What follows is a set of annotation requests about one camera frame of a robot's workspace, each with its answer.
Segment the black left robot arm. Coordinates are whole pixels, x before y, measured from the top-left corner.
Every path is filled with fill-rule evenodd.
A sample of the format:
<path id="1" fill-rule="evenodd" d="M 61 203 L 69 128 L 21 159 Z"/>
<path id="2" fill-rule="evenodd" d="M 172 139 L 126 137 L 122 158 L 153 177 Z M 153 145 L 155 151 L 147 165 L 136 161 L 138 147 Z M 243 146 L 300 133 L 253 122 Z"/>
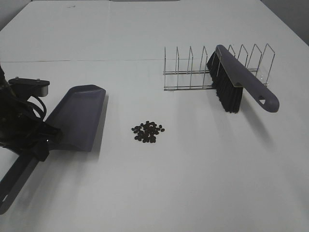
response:
<path id="1" fill-rule="evenodd" d="M 1 147 L 44 161 L 49 142 L 60 142 L 61 129 L 44 121 L 47 108 L 41 98 L 48 94 L 49 84 L 40 79 L 6 80 L 4 71 L 0 72 Z"/>

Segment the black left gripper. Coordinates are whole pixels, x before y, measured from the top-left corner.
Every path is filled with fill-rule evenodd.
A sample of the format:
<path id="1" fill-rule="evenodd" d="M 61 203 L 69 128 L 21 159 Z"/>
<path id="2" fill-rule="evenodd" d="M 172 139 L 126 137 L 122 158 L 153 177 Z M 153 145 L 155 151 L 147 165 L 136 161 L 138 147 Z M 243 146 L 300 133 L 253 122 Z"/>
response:
<path id="1" fill-rule="evenodd" d="M 16 97 L 10 90 L 0 90 L 0 146 L 21 155 L 32 144 L 32 137 L 40 127 L 40 141 L 31 148 L 38 161 L 49 156 L 48 144 L 59 144 L 62 131 L 42 123 L 46 116 L 46 106 L 41 99 L 35 99 L 42 109 L 32 102 Z"/>

